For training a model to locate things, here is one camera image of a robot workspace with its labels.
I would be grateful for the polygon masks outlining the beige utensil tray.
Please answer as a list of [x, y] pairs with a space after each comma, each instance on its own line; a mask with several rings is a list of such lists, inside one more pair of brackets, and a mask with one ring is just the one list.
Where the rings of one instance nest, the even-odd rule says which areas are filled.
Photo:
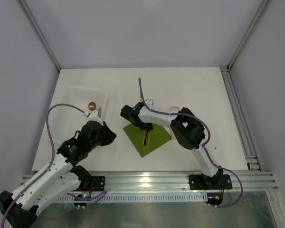
[[[171, 111], [172, 113], [177, 113], [179, 110], [180, 110], [180, 108], [179, 108], [178, 106], [172, 106], [172, 107], [170, 108], [170, 111]], [[172, 138], [173, 140], [176, 140], [176, 137], [175, 137], [175, 135], [174, 135], [172, 129], [170, 129], [170, 135], [171, 135], [171, 138]]]

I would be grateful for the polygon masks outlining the copper round ball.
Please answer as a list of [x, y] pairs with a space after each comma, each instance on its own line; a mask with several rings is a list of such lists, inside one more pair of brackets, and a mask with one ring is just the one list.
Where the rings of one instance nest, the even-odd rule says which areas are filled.
[[95, 102], [90, 102], [90, 103], [88, 104], [88, 110], [89, 110], [89, 111], [93, 111], [93, 110], [95, 110], [95, 109], [97, 109], [96, 103], [95, 103]]

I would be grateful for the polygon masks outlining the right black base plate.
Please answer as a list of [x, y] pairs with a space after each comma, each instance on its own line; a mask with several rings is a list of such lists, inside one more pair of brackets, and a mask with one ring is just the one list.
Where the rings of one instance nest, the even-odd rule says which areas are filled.
[[233, 189], [231, 178], [228, 174], [216, 175], [214, 177], [192, 174], [188, 176], [188, 179], [190, 190]]

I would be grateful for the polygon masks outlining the orange plastic spoon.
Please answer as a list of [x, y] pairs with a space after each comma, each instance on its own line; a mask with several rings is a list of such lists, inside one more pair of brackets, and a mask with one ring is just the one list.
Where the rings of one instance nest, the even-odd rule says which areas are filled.
[[147, 148], [149, 147], [150, 145], [150, 141], [151, 141], [151, 136], [152, 136], [152, 130], [149, 131], [149, 135], [148, 135], [148, 142], [147, 142]]

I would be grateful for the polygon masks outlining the right aluminium frame rail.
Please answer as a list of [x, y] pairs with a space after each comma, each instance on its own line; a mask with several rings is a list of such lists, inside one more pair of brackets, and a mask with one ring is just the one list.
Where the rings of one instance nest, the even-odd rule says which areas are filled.
[[253, 141], [252, 134], [249, 130], [237, 90], [231, 77], [231, 73], [226, 66], [220, 67], [220, 71], [228, 94], [228, 99], [231, 105], [240, 141], [243, 147], [247, 167], [250, 171], [262, 172], [263, 170], [257, 156], [256, 146]]

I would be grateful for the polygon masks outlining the aluminium front rail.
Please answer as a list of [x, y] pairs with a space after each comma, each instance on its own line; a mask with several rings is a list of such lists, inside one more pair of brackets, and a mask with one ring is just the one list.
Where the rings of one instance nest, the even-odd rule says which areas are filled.
[[[91, 172], [91, 176], [105, 176], [104, 189], [118, 193], [145, 192], [198, 192], [214, 190], [190, 190], [188, 176], [199, 174], [193, 171], [111, 171]], [[224, 171], [231, 178], [233, 189], [227, 191], [277, 191], [277, 182], [272, 173], [260, 171], [235, 171], [235, 175]]]

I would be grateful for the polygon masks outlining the iridescent metal fork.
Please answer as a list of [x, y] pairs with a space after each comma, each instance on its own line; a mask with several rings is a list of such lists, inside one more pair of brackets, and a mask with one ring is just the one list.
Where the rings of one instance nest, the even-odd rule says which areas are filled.
[[147, 145], [147, 142], [148, 142], [148, 135], [149, 135], [149, 130], [145, 130], [145, 131], [144, 131], [144, 142], [143, 142], [144, 146]]

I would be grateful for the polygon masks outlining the green paper napkin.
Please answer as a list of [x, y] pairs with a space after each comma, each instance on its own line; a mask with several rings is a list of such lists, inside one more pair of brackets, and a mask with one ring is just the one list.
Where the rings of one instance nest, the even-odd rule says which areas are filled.
[[152, 127], [152, 130], [141, 130], [130, 124], [123, 128], [142, 158], [171, 140], [171, 135], [163, 126], [153, 124]]

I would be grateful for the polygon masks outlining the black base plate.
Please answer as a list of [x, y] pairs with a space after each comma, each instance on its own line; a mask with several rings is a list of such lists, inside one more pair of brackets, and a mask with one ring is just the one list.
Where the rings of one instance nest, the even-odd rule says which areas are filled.
[[105, 176], [91, 176], [80, 181], [80, 185], [74, 191], [94, 192], [105, 190]]
[[228, 174], [216, 175], [214, 177], [192, 174], [188, 176], [188, 179], [190, 190], [233, 189], [231, 178]]

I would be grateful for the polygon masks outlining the white plastic basket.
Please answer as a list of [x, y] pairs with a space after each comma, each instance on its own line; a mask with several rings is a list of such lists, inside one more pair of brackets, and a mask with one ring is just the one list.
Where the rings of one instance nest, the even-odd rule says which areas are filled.
[[[107, 101], [108, 93], [103, 89], [69, 86], [62, 93], [58, 103], [73, 105], [83, 111], [90, 112], [88, 105], [90, 102], [94, 102], [96, 108], [100, 110], [99, 117], [104, 119]], [[49, 127], [54, 144], [59, 145], [74, 136], [74, 133], [81, 130], [85, 123], [86, 117], [72, 107], [59, 106], [54, 108], [49, 116]]]

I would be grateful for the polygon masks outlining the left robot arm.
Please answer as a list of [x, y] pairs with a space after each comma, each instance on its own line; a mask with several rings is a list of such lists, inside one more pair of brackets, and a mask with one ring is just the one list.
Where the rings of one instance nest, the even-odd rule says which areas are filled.
[[88, 121], [74, 137], [64, 141], [50, 162], [13, 192], [0, 194], [0, 211], [14, 228], [29, 228], [38, 215], [59, 197], [73, 190], [89, 188], [92, 177], [79, 162], [98, 146], [116, 138], [105, 122]]

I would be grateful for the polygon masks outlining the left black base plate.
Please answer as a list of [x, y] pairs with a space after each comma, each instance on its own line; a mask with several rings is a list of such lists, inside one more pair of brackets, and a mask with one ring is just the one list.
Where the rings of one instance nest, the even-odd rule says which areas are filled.
[[80, 181], [80, 185], [74, 191], [94, 192], [105, 190], [105, 176], [91, 176]]

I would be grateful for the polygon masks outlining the orange plastic knife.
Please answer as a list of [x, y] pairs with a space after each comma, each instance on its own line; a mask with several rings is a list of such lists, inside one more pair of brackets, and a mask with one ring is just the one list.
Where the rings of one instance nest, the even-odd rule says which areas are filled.
[[142, 143], [143, 143], [143, 145], [146, 145], [147, 133], [148, 133], [148, 131], [147, 131], [147, 130], [144, 130], [144, 132], [143, 132], [143, 138], [142, 138]]

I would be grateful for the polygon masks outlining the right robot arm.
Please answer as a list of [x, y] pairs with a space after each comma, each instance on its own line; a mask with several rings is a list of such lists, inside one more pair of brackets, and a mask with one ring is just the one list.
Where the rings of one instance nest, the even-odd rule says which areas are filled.
[[210, 189], [223, 187], [223, 169], [215, 164], [206, 148], [206, 127], [188, 108], [167, 113], [153, 110], [144, 102], [138, 102], [134, 107], [125, 105], [120, 116], [143, 131], [143, 146], [150, 144], [155, 125], [170, 128], [179, 145], [194, 155], [201, 167], [201, 176], [205, 184]]

